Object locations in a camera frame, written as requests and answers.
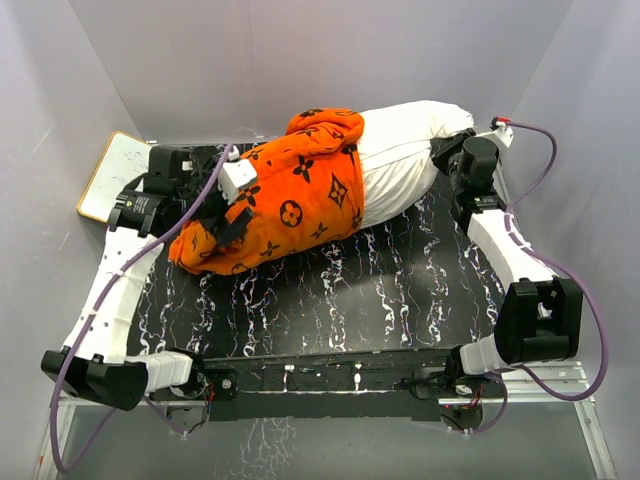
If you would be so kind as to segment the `white pillow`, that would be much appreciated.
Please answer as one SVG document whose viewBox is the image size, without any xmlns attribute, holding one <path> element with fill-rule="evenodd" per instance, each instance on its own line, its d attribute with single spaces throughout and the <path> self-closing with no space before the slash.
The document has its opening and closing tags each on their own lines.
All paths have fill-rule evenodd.
<svg viewBox="0 0 640 480">
<path fill-rule="evenodd" d="M 420 100 L 366 110 L 357 142 L 364 185 L 362 228 L 404 212 L 430 189 L 438 174 L 431 160 L 434 139 L 446 139 L 474 126 L 461 107 Z"/>
</svg>

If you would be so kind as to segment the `orange patterned plush pillowcase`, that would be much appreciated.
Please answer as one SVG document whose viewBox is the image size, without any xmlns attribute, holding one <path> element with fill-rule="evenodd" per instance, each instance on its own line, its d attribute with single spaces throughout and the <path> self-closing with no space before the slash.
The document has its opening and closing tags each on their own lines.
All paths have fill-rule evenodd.
<svg viewBox="0 0 640 480">
<path fill-rule="evenodd" d="M 246 233 L 224 247 L 190 220 L 171 243 L 169 260 L 193 274 L 235 275 L 357 232 L 364 217 L 357 149 L 364 127 L 349 109 L 314 108 L 293 117 L 284 136 L 243 155 L 257 181 L 226 217 L 233 221 L 250 209 Z"/>
</svg>

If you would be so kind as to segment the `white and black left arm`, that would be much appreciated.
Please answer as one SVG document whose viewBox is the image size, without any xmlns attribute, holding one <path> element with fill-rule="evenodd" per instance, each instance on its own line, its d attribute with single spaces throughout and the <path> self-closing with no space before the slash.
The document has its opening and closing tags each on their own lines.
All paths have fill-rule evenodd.
<svg viewBox="0 0 640 480">
<path fill-rule="evenodd" d="M 236 146 L 154 146 L 148 166 L 116 196 L 107 219 L 102 260 L 89 296 L 58 350 L 48 350 L 41 370 L 62 394 L 129 411 L 148 394 L 174 388 L 194 399 L 207 376 L 194 355 L 182 350 L 130 356 L 127 340 L 149 273 L 165 244 L 196 220 L 219 246 L 245 233 L 252 219 L 244 209 L 226 218 L 241 190 L 257 173 Z"/>
</svg>

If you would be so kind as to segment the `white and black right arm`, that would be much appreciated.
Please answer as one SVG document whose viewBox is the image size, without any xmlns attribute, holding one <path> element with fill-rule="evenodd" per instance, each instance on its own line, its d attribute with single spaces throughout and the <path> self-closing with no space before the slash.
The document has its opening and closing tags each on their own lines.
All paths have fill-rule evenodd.
<svg viewBox="0 0 640 480">
<path fill-rule="evenodd" d="M 460 397 L 478 389 L 490 371 L 564 360 L 578 350 L 582 290 L 535 258 L 494 188 L 494 172 L 512 141 L 510 125 L 499 120 L 486 133 L 466 129 L 432 142 L 432 161 L 452 188 L 452 217 L 506 291 L 492 334 L 451 355 L 445 381 Z"/>
</svg>

